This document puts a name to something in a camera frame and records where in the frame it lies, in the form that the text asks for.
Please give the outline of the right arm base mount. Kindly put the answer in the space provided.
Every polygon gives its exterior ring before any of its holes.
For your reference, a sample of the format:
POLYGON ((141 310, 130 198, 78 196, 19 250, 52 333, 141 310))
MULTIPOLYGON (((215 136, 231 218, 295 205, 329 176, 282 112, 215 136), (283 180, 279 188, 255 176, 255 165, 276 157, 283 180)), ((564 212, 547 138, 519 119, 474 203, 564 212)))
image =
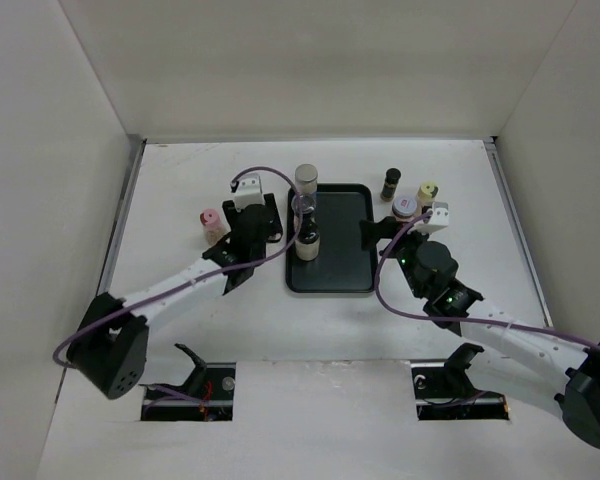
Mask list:
POLYGON ((447 359, 410 366, 416 414, 420 421, 509 420, 504 395, 476 389, 467 371, 484 348, 465 343, 447 359))

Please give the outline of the silver lid grain bottle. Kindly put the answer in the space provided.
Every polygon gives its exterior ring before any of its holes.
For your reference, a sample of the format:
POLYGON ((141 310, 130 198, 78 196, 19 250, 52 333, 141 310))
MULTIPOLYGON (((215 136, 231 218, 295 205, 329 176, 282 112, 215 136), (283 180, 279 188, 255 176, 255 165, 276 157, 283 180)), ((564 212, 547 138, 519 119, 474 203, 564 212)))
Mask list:
POLYGON ((318 190, 318 171, 313 164, 299 165, 295 172, 295 186, 301 195, 315 196, 318 190))

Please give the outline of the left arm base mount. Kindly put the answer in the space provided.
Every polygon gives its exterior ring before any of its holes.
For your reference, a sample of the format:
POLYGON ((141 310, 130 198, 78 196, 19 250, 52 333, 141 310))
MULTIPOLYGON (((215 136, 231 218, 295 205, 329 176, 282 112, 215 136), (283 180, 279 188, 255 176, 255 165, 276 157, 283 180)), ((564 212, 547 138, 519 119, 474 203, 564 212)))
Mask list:
POLYGON ((184 344, 175 347, 193 363, 179 385, 145 387, 140 420, 144 422, 229 422, 233 420, 236 363, 208 363, 184 344))

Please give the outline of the pink cap spice bottle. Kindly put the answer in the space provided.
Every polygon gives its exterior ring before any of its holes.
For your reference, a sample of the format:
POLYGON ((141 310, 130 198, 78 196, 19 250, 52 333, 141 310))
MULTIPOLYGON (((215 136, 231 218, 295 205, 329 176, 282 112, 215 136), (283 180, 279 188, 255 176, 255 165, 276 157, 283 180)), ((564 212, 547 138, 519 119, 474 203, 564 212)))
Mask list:
POLYGON ((199 218, 209 245, 215 245, 227 234, 227 229, 217 210, 205 209, 200 213, 199 218))

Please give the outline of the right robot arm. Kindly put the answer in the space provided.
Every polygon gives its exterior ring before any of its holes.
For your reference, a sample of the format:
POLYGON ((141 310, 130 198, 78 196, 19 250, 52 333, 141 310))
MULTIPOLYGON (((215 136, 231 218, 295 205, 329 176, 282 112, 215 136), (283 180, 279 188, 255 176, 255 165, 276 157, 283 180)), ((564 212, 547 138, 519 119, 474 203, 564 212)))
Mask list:
POLYGON ((389 243, 380 260, 397 261, 420 314, 390 313, 435 324, 464 339, 445 362, 444 384, 453 394, 495 390, 560 419, 577 438, 600 450, 600 342, 534 327, 507 316, 456 277, 458 262, 446 245, 433 241, 439 224, 432 210, 402 223, 393 217, 362 220, 361 247, 389 243))

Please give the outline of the clear top pepper grinder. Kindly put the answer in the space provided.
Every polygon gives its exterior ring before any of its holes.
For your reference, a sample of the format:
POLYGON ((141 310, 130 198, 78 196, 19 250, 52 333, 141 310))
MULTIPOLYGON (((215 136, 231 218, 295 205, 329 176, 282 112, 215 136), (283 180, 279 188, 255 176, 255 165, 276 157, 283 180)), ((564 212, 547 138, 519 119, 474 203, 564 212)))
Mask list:
POLYGON ((291 208, 296 217, 313 216, 316 206, 316 198, 311 194, 295 195, 291 201, 291 208))

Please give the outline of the black lid bottle front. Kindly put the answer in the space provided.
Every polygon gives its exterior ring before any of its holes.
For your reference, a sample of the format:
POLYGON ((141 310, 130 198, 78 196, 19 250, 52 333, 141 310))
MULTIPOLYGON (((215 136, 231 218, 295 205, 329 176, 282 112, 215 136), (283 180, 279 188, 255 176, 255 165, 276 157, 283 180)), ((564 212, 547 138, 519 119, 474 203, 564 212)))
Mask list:
POLYGON ((312 216, 306 216, 302 221, 297 220, 296 230, 296 256, 305 262, 315 260, 320 249, 320 231, 316 221, 312 216))

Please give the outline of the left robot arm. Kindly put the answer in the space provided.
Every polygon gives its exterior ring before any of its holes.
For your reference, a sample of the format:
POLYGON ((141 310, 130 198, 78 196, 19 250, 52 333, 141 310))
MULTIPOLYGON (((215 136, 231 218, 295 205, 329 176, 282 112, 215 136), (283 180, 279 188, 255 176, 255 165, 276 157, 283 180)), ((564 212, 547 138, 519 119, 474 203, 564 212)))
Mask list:
POLYGON ((230 231, 192 265, 141 291, 123 297, 109 292, 89 304, 75 334, 59 351, 107 399, 116 400, 144 373, 150 334, 196 305, 221 298, 248 281, 267 261, 269 243, 282 237, 275 196, 242 210, 223 203, 230 231))

